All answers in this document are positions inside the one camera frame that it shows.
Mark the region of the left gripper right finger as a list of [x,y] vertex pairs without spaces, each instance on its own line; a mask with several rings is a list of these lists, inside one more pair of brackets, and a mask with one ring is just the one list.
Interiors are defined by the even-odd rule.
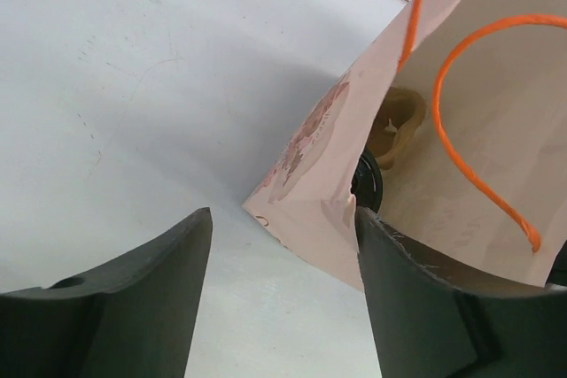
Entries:
[[384,377],[564,377],[566,292],[482,272],[355,214]]

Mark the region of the paper takeout bag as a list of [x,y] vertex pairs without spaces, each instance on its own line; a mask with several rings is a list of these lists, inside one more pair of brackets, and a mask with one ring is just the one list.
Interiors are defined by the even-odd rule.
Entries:
[[362,285],[351,180],[389,88],[426,103],[380,217],[483,272],[543,286],[566,241],[566,0],[412,0],[309,113],[245,210]]

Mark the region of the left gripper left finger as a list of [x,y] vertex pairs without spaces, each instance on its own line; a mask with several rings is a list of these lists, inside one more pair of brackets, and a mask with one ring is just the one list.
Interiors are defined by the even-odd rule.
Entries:
[[1,296],[3,377],[183,377],[213,234],[201,208],[43,289]]

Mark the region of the single cardboard cup carrier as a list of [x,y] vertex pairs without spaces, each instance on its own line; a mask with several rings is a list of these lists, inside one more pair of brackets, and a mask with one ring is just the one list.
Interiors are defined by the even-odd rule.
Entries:
[[421,126],[426,114],[422,96],[411,89],[388,89],[366,143],[378,166],[391,169]]

